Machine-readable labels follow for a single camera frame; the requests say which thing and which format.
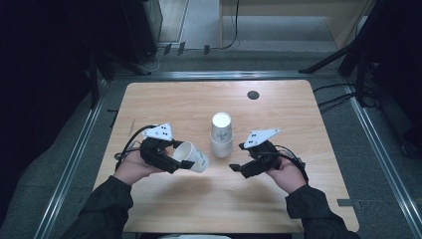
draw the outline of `table top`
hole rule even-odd
[[[250,100],[248,93],[259,94]],[[211,152],[211,119],[232,118],[234,150],[227,158]],[[162,233],[294,233],[300,220],[286,211],[285,197],[266,173],[245,179],[229,163],[252,160],[237,145],[250,130],[279,128],[270,139],[289,148],[306,164],[310,186],[325,192],[331,210],[357,231],[337,161],[307,81],[134,83],[127,87],[95,187],[113,174],[113,156],[141,127],[170,122],[176,140],[192,141],[209,159],[203,173],[179,169],[143,178],[132,188],[134,206],[124,231]]]

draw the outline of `person's right hand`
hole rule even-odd
[[[300,187],[307,184],[301,171],[288,159],[279,157],[281,163],[279,169],[270,169],[267,171],[277,185],[291,194]]]

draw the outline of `metal rail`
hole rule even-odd
[[[345,87],[345,90],[348,93],[354,92],[352,87]],[[401,210],[403,211],[404,217],[406,218],[413,235],[415,238],[422,238],[422,219],[416,203],[410,196],[406,186],[400,178],[400,175],[395,169],[394,164],[388,155],[388,152],[386,151],[378,133],[375,130],[375,127],[372,124],[372,121],[369,118],[369,115],[367,114],[367,110],[363,109],[356,99],[351,99],[351,104],[363,127],[363,130],[366,133],[367,138],[369,139],[372,149],[375,152],[376,158],[378,159],[379,165],[384,172],[385,178],[390,184],[390,187],[397,199],[398,204],[400,205]]]
[[[106,81],[102,81],[101,90],[104,92],[107,88],[108,85]],[[103,100],[104,97],[100,97],[97,105],[90,110],[84,127],[81,130],[75,147],[72,150],[71,156],[69,157],[68,163],[66,164],[65,170],[63,171],[60,181],[57,184],[52,197],[50,198],[47,209],[43,215],[43,219],[40,222],[34,238],[49,238],[57,215],[59,214],[60,208],[62,207],[63,201],[65,200],[66,194],[78,168],[78,164],[85,150],[85,146],[87,145],[87,141],[93,130],[93,126],[97,120],[97,117],[99,116],[103,105]]]

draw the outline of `person's left hand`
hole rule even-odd
[[[163,172],[154,166],[147,164],[141,157],[139,150],[130,152],[120,167],[114,173],[114,177],[127,185],[133,185],[152,173]]]

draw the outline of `hand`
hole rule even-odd
[[[163,170],[147,164],[140,157],[139,150],[135,150],[127,155],[120,167],[114,173],[114,177],[127,185],[133,185],[143,177],[147,177],[156,172],[163,172]]]
[[[279,157],[281,163],[279,169],[270,169],[267,171],[277,185],[291,194],[300,187],[307,184],[301,171],[288,159]]]

